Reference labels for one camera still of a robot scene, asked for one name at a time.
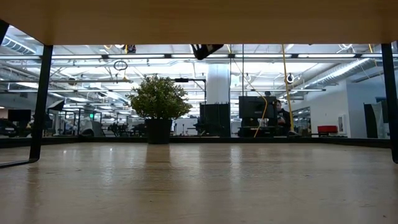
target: exposed duct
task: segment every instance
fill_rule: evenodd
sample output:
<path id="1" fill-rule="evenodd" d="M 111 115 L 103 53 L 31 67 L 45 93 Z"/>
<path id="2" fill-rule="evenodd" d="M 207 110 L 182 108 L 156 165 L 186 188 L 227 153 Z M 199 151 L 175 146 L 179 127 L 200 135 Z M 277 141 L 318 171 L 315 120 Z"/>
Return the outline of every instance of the exposed duct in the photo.
<path id="1" fill-rule="evenodd" d="M 7 36 L 5 36 L 4 39 L 2 40 L 1 46 L 7 47 L 11 50 L 15 50 L 16 52 L 19 52 L 23 55 L 32 55 L 36 53 L 34 49 L 27 47 Z"/>
<path id="2" fill-rule="evenodd" d="M 296 88 L 311 88 L 317 85 L 327 85 L 336 83 L 340 80 L 355 75 L 363 70 L 373 68 L 375 66 L 374 61 L 370 58 L 358 59 L 351 63 L 344 63 L 317 75 L 313 79 L 306 81 L 305 84 L 301 84 Z"/>

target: fluorescent light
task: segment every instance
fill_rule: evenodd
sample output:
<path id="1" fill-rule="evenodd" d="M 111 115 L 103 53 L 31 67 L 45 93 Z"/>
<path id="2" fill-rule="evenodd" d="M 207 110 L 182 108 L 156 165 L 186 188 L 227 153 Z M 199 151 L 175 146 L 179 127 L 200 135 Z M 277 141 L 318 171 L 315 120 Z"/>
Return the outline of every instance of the fluorescent light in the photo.
<path id="1" fill-rule="evenodd" d="M 49 90 L 49 93 L 73 93 L 74 90 Z"/>
<path id="2" fill-rule="evenodd" d="M 63 108 L 65 111 L 78 111 L 78 108 Z"/>
<path id="3" fill-rule="evenodd" d="M 290 58 L 291 54 L 285 54 L 285 57 Z M 236 54 L 236 58 L 282 58 L 283 54 Z"/>
<path id="4" fill-rule="evenodd" d="M 64 96 L 61 96 L 61 95 L 56 94 L 56 93 L 50 93 L 50 94 L 53 95 L 53 96 L 55 96 L 55 97 L 64 98 Z"/>
<path id="5" fill-rule="evenodd" d="M 352 58 L 355 54 L 299 54 L 299 58 Z"/>
<path id="6" fill-rule="evenodd" d="M 84 106 L 76 106 L 76 105 L 64 105 L 64 108 L 81 108 L 83 109 Z"/>
<path id="7" fill-rule="evenodd" d="M 100 108 L 102 108 L 104 110 L 111 110 L 112 109 L 111 106 L 100 106 Z"/>
<path id="8" fill-rule="evenodd" d="M 374 58 L 374 57 L 382 57 L 382 55 L 381 55 L 381 54 L 362 54 L 361 57 L 364 57 L 364 58 Z"/>
<path id="9" fill-rule="evenodd" d="M 24 83 L 24 82 L 20 82 L 20 83 L 16 83 L 18 85 L 22 85 L 22 86 L 26 86 L 26 87 L 31 87 L 31 88 L 38 88 L 39 84 L 37 83 Z"/>
<path id="10" fill-rule="evenodd" d="M 105 50 L 105 49 L 100 49 L 99 51 L 100 52 L 105 52 L 106 54 L 109 54 L 109 52 L 107 50 Z"/>
<path id="11" fill-rule="evenodd" d="M 70 100 L 77 101 L 77 102 L 88 102 L 89 100 L 79 97 L 69 97 Z"/>
<path id="12" fill-rule="evenodd" d="M 195 58 L 193 54 L 173 54 L 172 58 Z"/>
<path id="13" fill-rule="evenodd" d="M 77 90 L 80 93 L 88 93 L 88 92 L 107 92 L 107 90 Z"/>
<path id="14" fill-rule="evenodd" d="M 9 93 L 37 93 L 37 90 L 4 90 Z"/>
<path id="15" fill-rule="evenodd" d="M 392 54 L 393 57 L 398 57 L 398 54 Z M 362 54 L 362 58 L 381 58 L 382 54 Z"/>
<path id="16" fill-rule="evenodd" d="M 256 89 L 259 92 L 264 92 L 264 91 L 276 91 L 276 92 L 286 92 L 284 89 Z M 233 89 L 231 91 L 242 91 L 239 89 Z M 254 91 L 253 89 L 245 89 L 243 91 Z M 290 90 L 290 91 L 325 91 L 325 89 L 310 89 L 310 90 Z"/>
<path id="17" fill-rule="evenodd" d="M 228 58 L 228 55 L 226 54 L 212 54 L 207 56 L 208 58 Z"/>
<path id="18" fill-rule="evenodd" d="M 108 106 L 108 105 L 123 106 L 122 103 L 89 103 L 89 105 L 93 105 L 93 106 Z"/>
<path id="19" fill-rule="evenodd" d="M 39 56 L 0 56 L 0 60 L 40 60 Z"/>
<path id="20" fill-rule="evenodd" d="M 164 58 L 164 54 L 126 54 L 126 55 L 109 55 L 111 59 L 122 58 Z"/>
<path id="21" fill-rule="evenodd" d="M 76 106 L 76 105 L 87 105 L 87 103 L 69 103 L 69 104 L 65 104 L 65 106 L 69 106 L 69 107 L 71 107 L 71 106 Z"/>
<path id="22" fill-rule="evenodd" d="M 114 92 L 130 92 L 132 90 L 112 90 L 112 91 L 114 91 Z"/>
<path id="23" fill-rule="evenodd" d="M 70 60 L 70 59 L 101 59 L 100 55 L 54 55 L 52 59 Z"/>

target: black speaker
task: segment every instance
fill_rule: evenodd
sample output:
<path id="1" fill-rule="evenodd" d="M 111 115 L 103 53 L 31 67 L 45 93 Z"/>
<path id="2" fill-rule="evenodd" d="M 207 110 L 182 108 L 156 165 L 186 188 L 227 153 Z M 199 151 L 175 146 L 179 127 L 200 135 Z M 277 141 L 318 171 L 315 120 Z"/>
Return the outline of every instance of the black speaker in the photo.
<path id="1" fill-rule="evenodd" d="M 193 54 L 198 60 L 203 60 L 207 56 L 222 48 L 224 44 L 191 44 Z"/>

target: white wall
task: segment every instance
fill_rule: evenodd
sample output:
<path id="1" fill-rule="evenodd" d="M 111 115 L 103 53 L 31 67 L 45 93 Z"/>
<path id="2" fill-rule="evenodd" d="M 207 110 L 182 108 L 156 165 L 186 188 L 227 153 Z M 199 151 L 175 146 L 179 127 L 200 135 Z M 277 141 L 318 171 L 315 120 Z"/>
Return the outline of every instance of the white wall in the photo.
<path id="1" fill-rule="evenodd" d="M 376 103 L 376 97 L 386 97 L 384 81 L 374 77 L 360 83 L 348 83 L 349 125 L 352 138 L 367 138 L 364 104 Z"/>
<path id="2" fill-rule="evenodd" d="M 310 107 L 311 109 L 311 130 L 312 133 L 318 133 L 318 126 L 338 125 L 338 117 L 346 116 L 346 135 L 351 137 L 348 113 L 348 100 L 346 81 L 343 80 L 337 86 L 328 86 L 323 92 L 310 92 L 302 101 L 292 103 L 292 110 Z"/>

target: pipe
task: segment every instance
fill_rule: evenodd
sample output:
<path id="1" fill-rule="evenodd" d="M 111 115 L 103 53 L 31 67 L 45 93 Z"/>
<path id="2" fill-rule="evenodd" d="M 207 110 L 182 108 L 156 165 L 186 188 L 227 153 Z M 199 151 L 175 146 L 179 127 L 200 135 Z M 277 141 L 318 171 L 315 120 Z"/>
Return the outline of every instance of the pipe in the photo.
<path id="1" fill-rule="evenodd" d="M 333 68 L 317 75 L 313 79 L 308 80 L 306 85 L 301 84 L 299 86 L 296 86 L 296 88 L 306 89 L 314 87 L 316 85 L 327 85 L 330 83 L 336 83 L 340 80 L 355 75 L 360 71 L 367 70 L 374 66 L 375 64 L 373 60 L 371 60 L 370 58 L 357 59 L 356 61 L 351 63 L 345 63 L 334 66 Z"/>
<path id="2" fill-rule="evenodd" d="M 0 80 L 0 83 L 38 83 L 38 80 Z M 50 83 L 132 83 L 130 80 L 55 80 Z"/>
<path id="3" fill-rule="evenodd" d="M 18 41 L 11 39 L 8 36 L 4 37 L 4 39 L 1 42 L 1 46 L 7 47 L 23 55 L 33 55 L 36 53 L 35 49 L 27 47 L 26 45 L 23 45 Z"/>

